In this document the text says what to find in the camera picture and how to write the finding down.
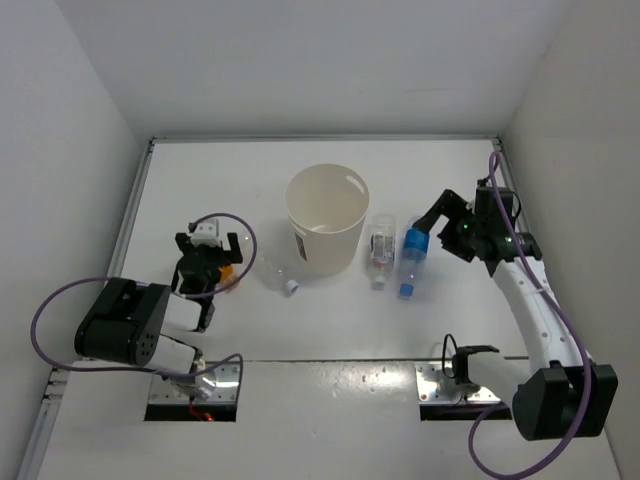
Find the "blue label plastic bottle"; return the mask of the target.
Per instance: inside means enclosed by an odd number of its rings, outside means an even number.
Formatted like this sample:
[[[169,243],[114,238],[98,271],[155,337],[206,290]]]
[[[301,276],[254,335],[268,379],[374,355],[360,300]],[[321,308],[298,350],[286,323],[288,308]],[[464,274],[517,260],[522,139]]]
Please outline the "blue label plastic bottle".
[[[413,227],[418,219],[419,216],[413,216],[409,219],[400,250],[399,297],[403,299],[410,299],[414,296],[424,270],[429,247],[430,234],[423,233]]]

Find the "clear bottle white cap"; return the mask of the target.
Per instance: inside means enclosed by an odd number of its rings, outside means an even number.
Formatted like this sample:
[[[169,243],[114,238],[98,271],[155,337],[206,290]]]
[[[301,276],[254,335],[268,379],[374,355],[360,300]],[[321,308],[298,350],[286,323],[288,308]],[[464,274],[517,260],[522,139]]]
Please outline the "clear bottle white cap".
[[[376,214],[370,225],[367,273],[371,288],[383,290],[395,266],[396,219],[392,214]]]

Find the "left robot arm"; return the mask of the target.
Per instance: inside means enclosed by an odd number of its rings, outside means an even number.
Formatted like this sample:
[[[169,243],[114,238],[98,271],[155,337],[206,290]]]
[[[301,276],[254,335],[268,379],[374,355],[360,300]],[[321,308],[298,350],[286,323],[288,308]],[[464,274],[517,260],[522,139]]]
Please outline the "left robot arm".
[[[207,401],[217,386],[213,373],[196,375],[206,367],[202,351],[162,333],[164,328],[203,333],[215,306],[202,295],[229,280],[228,269],[243,262],[235,232],[228,248],[212,224],[175,235],[182,253],[169,285],[143,285],[134,280],[109,280],[80,323],[74,338],[78,355],[159,372],[191,400]]]

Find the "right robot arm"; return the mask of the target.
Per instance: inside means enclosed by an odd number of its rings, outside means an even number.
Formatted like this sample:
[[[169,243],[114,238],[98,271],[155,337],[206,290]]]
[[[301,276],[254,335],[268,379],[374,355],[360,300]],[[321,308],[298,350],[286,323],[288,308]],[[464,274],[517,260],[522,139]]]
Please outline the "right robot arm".
[[[479,186],[473,203],[446,189],[416,220],[427,234],[440,218],[444,250],[470,262],[479,259],[504,295],[529,358],[529,368],[511,365],[490,345],[458,346],[451,378],[458,385],[483,386],[510,410],[528,441],[560,439],[572,422],[576,437],[597,437],[604,429],[618,386],[612,366],[582,354],[575,336],[552,305],[555,296],[544,280],[542,252],[527,233],[515,231],[513,191]]]

